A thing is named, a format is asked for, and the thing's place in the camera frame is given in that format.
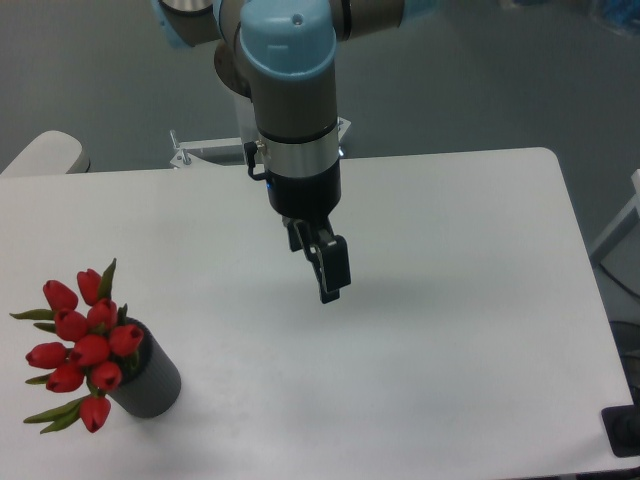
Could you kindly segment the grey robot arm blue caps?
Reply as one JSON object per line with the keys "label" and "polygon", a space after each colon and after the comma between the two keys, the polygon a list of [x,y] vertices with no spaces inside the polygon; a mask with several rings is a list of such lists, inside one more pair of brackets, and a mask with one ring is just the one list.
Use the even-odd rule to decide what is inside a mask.
{"label": "grey robot arm blue caps", "polygon": [[266,185],[289,247],[312,264],[323,303],[351,282],[329,215],[341,198],[337,46],[431,14],[434,1],[155,1],[175,48],[216,43],[221,82],[250,102],[248,175]]}

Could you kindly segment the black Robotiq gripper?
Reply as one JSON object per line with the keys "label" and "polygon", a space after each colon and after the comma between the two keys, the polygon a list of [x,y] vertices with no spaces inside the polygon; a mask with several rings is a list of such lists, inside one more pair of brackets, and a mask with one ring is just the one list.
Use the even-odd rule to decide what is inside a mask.
{"label": "black Robotiq gripper", "polygon": [[[290,250],[303,251],[313,266],[321,302],[338,300],[341,289],[351,284],[347,241],[334,233],[328,218],[341,199],[340,161],[320,174],[303,178],[267,170],[266,185],[270,205],[285,216],[282,222]],[[318,218],[325,219],[318,225],[305,221]]]}

